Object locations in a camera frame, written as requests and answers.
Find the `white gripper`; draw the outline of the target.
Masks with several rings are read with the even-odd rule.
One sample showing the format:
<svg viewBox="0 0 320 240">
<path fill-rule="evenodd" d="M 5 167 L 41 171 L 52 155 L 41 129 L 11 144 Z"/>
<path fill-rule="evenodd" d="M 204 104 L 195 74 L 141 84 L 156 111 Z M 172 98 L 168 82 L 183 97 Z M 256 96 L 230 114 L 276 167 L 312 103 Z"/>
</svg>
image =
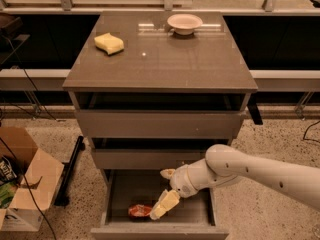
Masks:
<svg viewBox="0 0 320 240">
<path fill-rule="evenodd" d="M 188 176 L 188 166 L 184 165 L 177 169 L 164 169 L 160 175 L 170 180 L 170 186 L 173 190 L 164 190 L 157 203 L 150 212 L 152 220 L 160 219 L 166 212 L 174 208 L 182 198 L 189 198 L 194 194 L 194 187 Z"/>
</svg>

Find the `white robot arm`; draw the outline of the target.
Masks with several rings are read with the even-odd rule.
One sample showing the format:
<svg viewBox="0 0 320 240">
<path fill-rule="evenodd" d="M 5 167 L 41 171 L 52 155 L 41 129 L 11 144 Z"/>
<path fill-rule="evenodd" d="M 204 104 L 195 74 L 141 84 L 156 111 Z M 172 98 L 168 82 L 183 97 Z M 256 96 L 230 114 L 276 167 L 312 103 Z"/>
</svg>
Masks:
<svg viewBox="0 0 320 240">
<path fill-rule="evenodd" d="M 181 198 L 189 198 L 205 188 L 233 184 L 246 177 L 283 195 L 320 210 L 320 169 L 247 155 L 230 146 L 216 144 L 205 157 L 177 169 L 160 172 L 169 180 L 171 190 L 164 190 L 150 212 L 160 219 Z"/>
</svg>

